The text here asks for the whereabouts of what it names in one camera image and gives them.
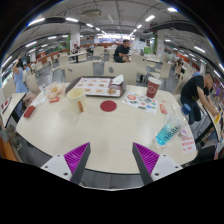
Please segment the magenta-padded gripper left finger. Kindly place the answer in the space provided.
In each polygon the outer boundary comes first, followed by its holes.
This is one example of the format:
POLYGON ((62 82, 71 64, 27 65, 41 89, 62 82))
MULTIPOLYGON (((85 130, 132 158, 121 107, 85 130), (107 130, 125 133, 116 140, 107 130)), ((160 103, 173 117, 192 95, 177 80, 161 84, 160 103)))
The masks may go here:
POLYGON ((79 184, 90 152, 90 143, 87 142, 64 155, 54 155, 42 166, 42 169, 72 183, 79 184))

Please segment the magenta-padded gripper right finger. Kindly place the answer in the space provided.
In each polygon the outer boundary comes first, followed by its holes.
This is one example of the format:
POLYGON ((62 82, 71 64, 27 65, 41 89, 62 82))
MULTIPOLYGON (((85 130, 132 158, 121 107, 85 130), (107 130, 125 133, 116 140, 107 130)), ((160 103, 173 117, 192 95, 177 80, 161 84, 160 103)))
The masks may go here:
POLYGON ((138 143, 133 143, 132 153, 135 157, 144 185, 150 184, 182 169, 182 167, 167 154, 159 155, 138 143))

